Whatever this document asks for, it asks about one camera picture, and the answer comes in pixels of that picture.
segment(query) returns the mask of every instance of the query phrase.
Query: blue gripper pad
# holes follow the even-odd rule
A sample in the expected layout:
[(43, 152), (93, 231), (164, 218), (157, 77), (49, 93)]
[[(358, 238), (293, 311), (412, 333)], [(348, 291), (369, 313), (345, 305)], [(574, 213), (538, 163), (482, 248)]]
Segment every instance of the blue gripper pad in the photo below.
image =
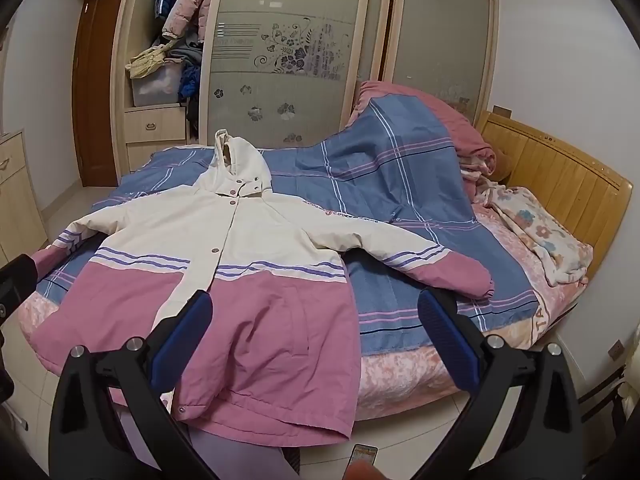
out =
[(455, 385), (460, 390), (475, 393), (480, 385), (478, 355), (428, 289), (418, 296), (418, 316)]
[(149, 383), (155, 393), (170, 392), (177, 386), (212, 318), (211, 298), (198, 290), (177, 316), (158, 323), (147, 339), (152, 348), (158, 346), (148, 368)]

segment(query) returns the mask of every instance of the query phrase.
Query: pink and white jacket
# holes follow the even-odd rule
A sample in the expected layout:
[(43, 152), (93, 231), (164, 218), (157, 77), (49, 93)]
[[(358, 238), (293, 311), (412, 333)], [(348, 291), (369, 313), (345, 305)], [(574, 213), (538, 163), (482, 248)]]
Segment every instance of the pink and white jacket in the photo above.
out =
[(35, 254), (43, 277), (82, 240), (109, 235), (31, 345), (60, 374), (74, 345), (119, 348), (208, 290), (213, 320), (174, 393), (174, 417), (267, 446), (345, 440), (360, 340), (338, 253), (363, 248), (422, 283), (472, 298), (493, 293), (491, 277), (475, 260), (402, 228), (274, 193), (262, 155), (225, 130), (215, 150), (193, 186), (87, 215)]

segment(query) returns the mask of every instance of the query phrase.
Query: wooden headboard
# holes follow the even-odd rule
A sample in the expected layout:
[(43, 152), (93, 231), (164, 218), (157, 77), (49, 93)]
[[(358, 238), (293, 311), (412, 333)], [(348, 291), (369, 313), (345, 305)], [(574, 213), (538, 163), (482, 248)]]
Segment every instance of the wooden headboard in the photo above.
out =
[(593, 247), (596, 273), (620, 227), (633, 185), (570, 144), (511, 119), (483, 112), (482, 136), (513, 160), (507, 186), (524, 186), (571, 234)]

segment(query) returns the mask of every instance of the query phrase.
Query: pink puffer jacket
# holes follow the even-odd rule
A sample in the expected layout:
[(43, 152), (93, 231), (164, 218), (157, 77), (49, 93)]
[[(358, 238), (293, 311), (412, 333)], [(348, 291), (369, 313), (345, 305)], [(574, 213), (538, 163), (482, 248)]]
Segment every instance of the pink puffer jacket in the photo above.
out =
[(210, 2), (211, 0), (177, 0), (162, 28), (162, 35), (169, 40), (180, 38), (196, 10), (200, 8), (198, 13), (198, 41), (203, 43)]

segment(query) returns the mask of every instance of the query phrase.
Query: metal screw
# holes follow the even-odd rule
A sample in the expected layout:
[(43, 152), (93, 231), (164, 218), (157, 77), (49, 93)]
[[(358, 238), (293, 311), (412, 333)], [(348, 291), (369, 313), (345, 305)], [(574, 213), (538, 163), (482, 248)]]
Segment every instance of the metal screw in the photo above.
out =
[(84, 346), (82, 345), (74, 346), (71, 349), (71, 357), (80, 357), (82, 354), (84, 354)]
[(491, 348), (502, 348), (504, 346), (504, 339), (502, 339), (499, 335), (491, 334), (486, 338), (487, 343)]
[(142, 340), (141, 337), (132, 337), (127, 341), (127, 350), (131, 350), (132, 352), (135, 352), (136, 350), (140, 350), (144, 343), (145, 342)]
[(557, 343), (549, 343), (546, 346), (546, 349), (551, 355), (560, 355), (562, 353), (562, 349), (560, 348), (560, 345)]

